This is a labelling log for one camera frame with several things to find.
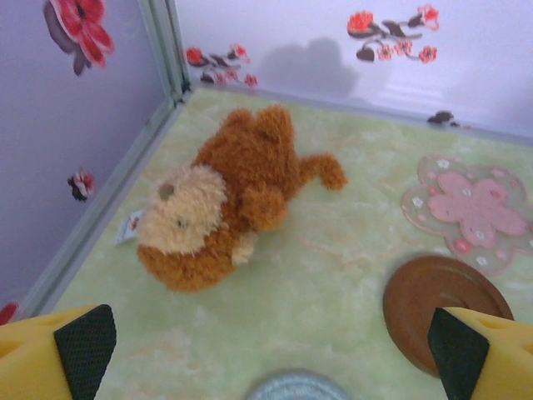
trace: purple wall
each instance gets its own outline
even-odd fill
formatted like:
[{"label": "purple wall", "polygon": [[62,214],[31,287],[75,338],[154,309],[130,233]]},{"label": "purple wall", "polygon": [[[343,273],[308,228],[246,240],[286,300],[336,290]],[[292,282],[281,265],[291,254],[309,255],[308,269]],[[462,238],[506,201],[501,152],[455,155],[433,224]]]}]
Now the purple wall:
[{"label": "purple wall", "polygon": [[[69,42],[67,28],[56,26],[54,42],[44,6],[3,2],[0,15],[0,308],[12,294],[27,293],[91,203],[72,197],[69,176],[84,166],[97,194],[165,99],[136,1],[109,1],[102,19],[95,17],[102,10],[85,10],[84,27],[91,23],[96,32],[88,39],[111,50],[103,27],[114,49],[105,67],[93,56],[79,76],[74,53],[82,63],[90,57],[76,40],[87,37]],[[60,45],[76,49],[67,54]]]}]

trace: toy tag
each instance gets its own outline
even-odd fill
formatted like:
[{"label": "toy tag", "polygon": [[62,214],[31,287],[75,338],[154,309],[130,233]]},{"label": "toy tag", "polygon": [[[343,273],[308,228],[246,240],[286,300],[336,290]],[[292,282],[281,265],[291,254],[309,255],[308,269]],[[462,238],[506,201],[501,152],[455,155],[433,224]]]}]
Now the toy tag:
[{"label": "toy tag", "polygon": [[117,236],[115,237],[115,244],[127,242],[135,237],[135,230],[137,229],[137,224],[143,213],[144,210],[138,210],[132,212],[129,217],[122,220]]}]

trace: black rubber pad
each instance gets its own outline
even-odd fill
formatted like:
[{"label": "black rubber pad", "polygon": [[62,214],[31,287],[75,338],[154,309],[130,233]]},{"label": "black rubber pad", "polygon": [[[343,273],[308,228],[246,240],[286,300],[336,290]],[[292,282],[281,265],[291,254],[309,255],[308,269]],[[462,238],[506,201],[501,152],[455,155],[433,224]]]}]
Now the black rubber pad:
[{"label": "black rubber pad", "polygon": [[111,308],[97,306],[53,335],[72,400],[93,400],[117,344]]},{"label": "black rubber pad", "polygon": [[489,352],[489,341],[443,308],[433,314],[427,342],[449,399],[470,400]]}]

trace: green floor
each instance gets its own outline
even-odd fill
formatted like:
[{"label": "green floor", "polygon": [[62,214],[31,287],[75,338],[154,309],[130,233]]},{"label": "green floor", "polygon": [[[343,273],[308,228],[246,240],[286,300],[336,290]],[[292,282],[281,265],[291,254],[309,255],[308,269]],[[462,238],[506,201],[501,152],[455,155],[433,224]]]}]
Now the green floor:
[{"label": "green floor", "polygon": [[[97,398],[236,400],[278,368],[305,367],[354,399],[446,399],[440,381],[396,349],[381,313],[401,262],[449,254],[443,238],[406,220],[401,196],[418,182],[420,159],[442,153],[509,168],[532,198],[533,147],[291,105],[298,152],[334,152],[350,180],[342,192],[308,184],[282,228],[260,236],[248,266],[194,295],[148,276],[134,241],[115,246],[121,220],[168,168],[190,162],[233,108],[268,103],[198,90],[62,296],[57,310],[108,303],[114,311],[118,344]],[[491,279],[525,323],[533,323],[532,261],[517,255]]]}]

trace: white wall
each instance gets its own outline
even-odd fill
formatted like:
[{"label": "white wall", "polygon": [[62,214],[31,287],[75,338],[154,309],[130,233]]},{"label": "white wall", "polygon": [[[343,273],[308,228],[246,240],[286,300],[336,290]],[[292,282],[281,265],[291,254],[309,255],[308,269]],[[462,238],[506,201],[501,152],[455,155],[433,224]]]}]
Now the white wall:
[{"label": "white wall", "polygon": [[[238,43],[247,50],[249,63],[229,62],[242,65],[237,84],[245,85],[249,74],[276,93],[427,117],[450,110],[461,124],[533,138],[531,0],[434,1],[437,30],[404,27],[422,34],[412,41],[415,58],[425,46],[437,48],[427,63],[397,54],[360,61],[356,52],[365,40],[346,30],[350,16],[363,10],[386,30],[381,21],[408,21],[423,1],[175,1],[186,49],[227,55]],[[189,69],[198,79],[203,68]]]}]

